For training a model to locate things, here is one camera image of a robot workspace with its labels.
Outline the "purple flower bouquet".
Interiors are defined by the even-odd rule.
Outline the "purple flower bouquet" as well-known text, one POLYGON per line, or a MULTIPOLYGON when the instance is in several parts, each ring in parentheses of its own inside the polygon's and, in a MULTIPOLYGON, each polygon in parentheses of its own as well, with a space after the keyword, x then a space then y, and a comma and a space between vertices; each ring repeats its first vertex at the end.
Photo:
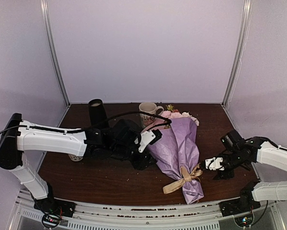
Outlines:
MULTIPOLYGON (((182 178, 181 166, 191 172, 199 164, 200 154, 195 143, 199 120, 188 112, 181 113, 170 104, 161 116, 169 118, 171 124, 165 126, 165 120, 156 118, 144 130, 159 129, 162 133, 162 138, 150 145, 149 150, 162 173, 177 181, 182 178)), ((196 203, 204 197, 198 180, 186 182, 180 189, 187 204, 196 203)))

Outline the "beige satin ribbon bow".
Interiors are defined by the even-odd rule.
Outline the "beige satin ribbon bow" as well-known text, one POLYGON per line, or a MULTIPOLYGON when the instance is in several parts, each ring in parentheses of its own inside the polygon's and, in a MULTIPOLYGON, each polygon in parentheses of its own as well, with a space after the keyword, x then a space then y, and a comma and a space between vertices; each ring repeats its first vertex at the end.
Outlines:
POLYGON ((182 178, 172 182, 163 187, 164 194, 173 193, 184 186, 186 182, 191 182, 192 180, 200 180, 200 176, 203 174, 203 171, 200 169, 199 164, 197 164, 191 172, 189 172, 184 166, 180 167, 180 173, 182 178))

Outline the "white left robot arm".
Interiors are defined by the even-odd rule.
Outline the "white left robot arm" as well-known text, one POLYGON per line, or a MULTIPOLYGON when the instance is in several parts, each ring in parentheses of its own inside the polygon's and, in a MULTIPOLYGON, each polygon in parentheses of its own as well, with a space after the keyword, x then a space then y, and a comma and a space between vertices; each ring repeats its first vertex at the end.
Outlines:
POLYGON ((97 124, 84 129, 64 129, 37 125, 15 113, 0 132, 0 167, 12 172, 31 193, 34 200, 49 213, 59 209, 52 188, 29 165, 28 150, 65 153, 78 158, 129 161, 143 170, 155 160, 148 150, 160 140, 159 130, 142 131, 131 120, 121 119, 115 126, 100 129, 97 124))

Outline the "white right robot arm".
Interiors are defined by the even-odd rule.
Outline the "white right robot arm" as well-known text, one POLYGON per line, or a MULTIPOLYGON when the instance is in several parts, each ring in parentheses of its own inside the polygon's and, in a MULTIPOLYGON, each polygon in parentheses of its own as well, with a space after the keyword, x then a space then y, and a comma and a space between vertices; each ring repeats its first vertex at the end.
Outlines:
MULTIPOLYGON (((271 167, 287 173, 287 148, 275 144, 267 137, 254 136, 244 139, 236 130, 225 134, 221 139, 225 150, 217 156, 205 160, 205 169, 216 171, 216 179, 229 179, 234 170, 248 163, 271 167)), ((246 185, 236 200, 239 211, 247 211, 254 202, 287 201, 287 180, 276 181, 260 178, 246 185)))

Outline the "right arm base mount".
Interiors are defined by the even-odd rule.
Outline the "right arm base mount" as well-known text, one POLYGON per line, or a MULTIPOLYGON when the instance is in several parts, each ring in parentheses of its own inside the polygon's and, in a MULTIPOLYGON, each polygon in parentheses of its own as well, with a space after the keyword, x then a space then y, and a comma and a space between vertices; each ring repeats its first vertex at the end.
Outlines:
POLYGON ((255 223, 253 211, 261 207, 261 203, 255 201, 252 191, 258 182, 248 183, 240 191, 239 198, 222 201, 219 203, 223 217, 235 216, 234 221, 238 227, 246 228, 255 223))

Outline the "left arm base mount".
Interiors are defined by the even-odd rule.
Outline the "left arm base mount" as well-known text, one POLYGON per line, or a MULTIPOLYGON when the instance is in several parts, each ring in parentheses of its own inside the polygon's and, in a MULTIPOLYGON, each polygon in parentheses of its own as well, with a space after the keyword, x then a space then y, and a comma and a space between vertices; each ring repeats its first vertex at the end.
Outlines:
POLYGON ((51 193, 43 199, 36 199, 33 196, 32 198, 34 209, 43 213, 41 223, 45 229, 56 228, 62 222, 63 217, 73 217, 76 206, 74 202, 56 199, 51 193))

